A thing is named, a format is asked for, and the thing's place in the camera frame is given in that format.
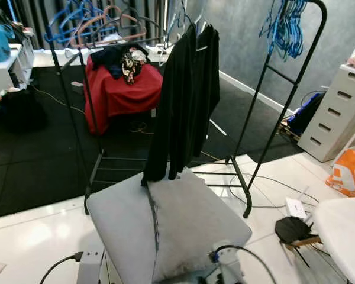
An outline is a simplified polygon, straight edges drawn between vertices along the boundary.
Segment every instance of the black bag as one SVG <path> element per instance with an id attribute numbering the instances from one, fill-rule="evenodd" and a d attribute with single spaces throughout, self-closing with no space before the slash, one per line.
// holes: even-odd
<path id="1" fill-rule="evenodd" d="M 7 93 L 0 100 L 0 109 L 5 124 L 13 132 L 26 133 L 47 125 L 46 113 L 32 91 Z"/>

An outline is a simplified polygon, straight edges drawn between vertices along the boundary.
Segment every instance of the black jacket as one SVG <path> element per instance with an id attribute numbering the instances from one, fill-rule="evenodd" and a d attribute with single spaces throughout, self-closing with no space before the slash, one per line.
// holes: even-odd
<path id="1" fill-rule="evenodd" d="M 169 179 L 199 156 L 209 118 L 220 100 L 218 32 L 208 26 L 196 39 L 194 25 L 175 44 L 164 71 L 156 129 L 142 184 Z M 205 50 L 196 51 L 207 46 Z"/>

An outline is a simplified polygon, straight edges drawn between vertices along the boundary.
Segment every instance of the gray wall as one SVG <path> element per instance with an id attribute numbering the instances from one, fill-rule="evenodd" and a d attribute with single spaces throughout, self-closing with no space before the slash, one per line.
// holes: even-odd
<path id="1" fill-rule="evenodd" d="M 195 19 L 201 1 L 188 0 L 188 14 Z M 246 85 L 256 88 L 267 55 L 267 40 L 259 38 L 259 31 L 270 9 L 272 0 L 204 0 L 205 18 L 220 33 L 220 70 Z M 290 105 L 294 110 L 301 99 L 321 85 L 328 86 L 340 64 L 355 48 L 355 0 L 323 0 L 328 9 L 328 20 L 311 63 Z M 304 52 L 297 59 L 283 62 L 275 52 L 272 64 L 289 76 L 296 77 L 315 36 L 321 20 L 320 9 L 308 4 L 302 16 L 305 36 Z M 267 72 L 261 93 L 284 104 L 290 83 Z"/>

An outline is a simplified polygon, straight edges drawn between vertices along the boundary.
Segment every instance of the white tile floor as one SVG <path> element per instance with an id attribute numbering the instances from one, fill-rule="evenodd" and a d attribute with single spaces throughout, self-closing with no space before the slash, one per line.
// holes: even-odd
<path id="1" fill-rule="evenodd" d="M 255 163 L 248 157 L 239 157 L 243 172 L 251 173 Z M 195 170 L 224 171 L 224 165 L 205 165 Z M 324 201 L 343 196 L 325 185 L 330 167 L 321 164 L 307 154 L 297 154 L 284 159 L 265 163 L 260 175 L 287 183 L 300 191 L 309 186 L 308 193 Z M 229 176 L 206 175 L 207 181 L 229 184 Z M 245 205 L 232 198 L 228 188 L 213 189 L 240 216 Z M 241 190 L 234 193 L 244 198 Z M 254 205 L 276 206 L 284 203 L 285 196 L 298 196 L 284 186 L 270 180 L 257 178 L 252 187 Z M 304 198 L 308 203 L 315 201 Z M 38 283 L 42 275 L 54 262 L 84 250 L 88 244 L 100 240 L 89 216 L 83 211 L 83 199 L 68 201 L 20 212 L 0 218 L 0 262 L 7 264 L 0 275 L 0 284 Z M 246 247 L 257 253 L 271 268 L 278 283 L 345 283 L 346 279 L 327 256 L 303 248 L 311 268 L 307 268 L 296 255 L 284 253 L 274 233 L 275 221 L 285 216 L 285 209 L 254 208 L 245 222 L 253 230 L 253 236 Z M 249 255 L 240 252 L 241 265 L 246 280 L 252 283 L 271 283 L 263 267 Z M 67 262 L 53 271 L 46 283 L 71 284 L 76 282 L 78 264 Z"/>

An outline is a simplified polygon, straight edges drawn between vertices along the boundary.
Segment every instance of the white baseboard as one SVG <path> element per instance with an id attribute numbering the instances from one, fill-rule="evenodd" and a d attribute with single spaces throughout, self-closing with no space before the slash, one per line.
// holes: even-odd
<path id="1" fill-rule="evenodd" d="M 254 94 L 255 94 L 255 90 L 253 88 L 251 88 L 250 86 L 247 86 L 246 84 L 244 84 L 242 82 L 239 82 L 237 79 L 234 79 L 233 77 L 227 75 L 226 73 L 224 73 L 222 71 L 220 71 L 220 78 L 224 79 L 225 81 L 232 84 L 236 88 L 239 88 L 239 90 L 249 93 L 251 96 L 254 96 Z M 279 112 L 282 112 L 282 110 L 284 109 L 283 105 L 268 98 L 266 95 L 264 95 L 262 93 L 258 93 L 257 99 L 261 100 L 266 105 L 272 107 L 273 109 L 275 109 Z M 293 114 L 294 114 L 293 111 L 291 111 L 290 109 L 287 109 L 286 115 L 293 115 Z"/>

